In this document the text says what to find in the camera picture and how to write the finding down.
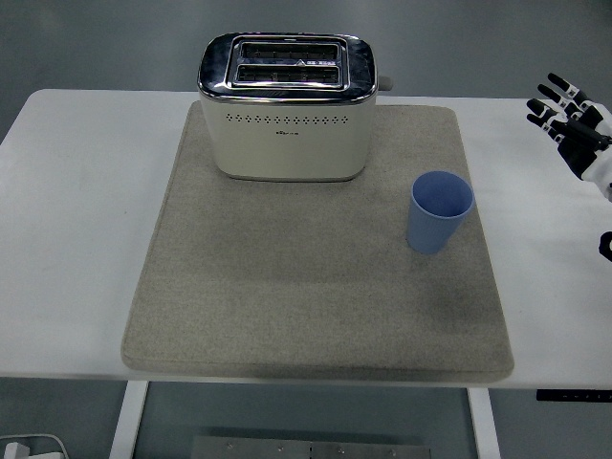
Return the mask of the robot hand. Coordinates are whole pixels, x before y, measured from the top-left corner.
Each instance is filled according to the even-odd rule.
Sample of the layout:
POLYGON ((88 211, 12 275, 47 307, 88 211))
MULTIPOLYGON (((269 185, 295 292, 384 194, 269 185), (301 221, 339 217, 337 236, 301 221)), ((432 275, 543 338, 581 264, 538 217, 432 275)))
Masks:
POLYGON ((531 98, 527 120, 545 132, 573 174, 594 184, 611 199, 611 111, 592 100, 579 87, 554 73, 551 86, 537 90, 548 103, 531 98))

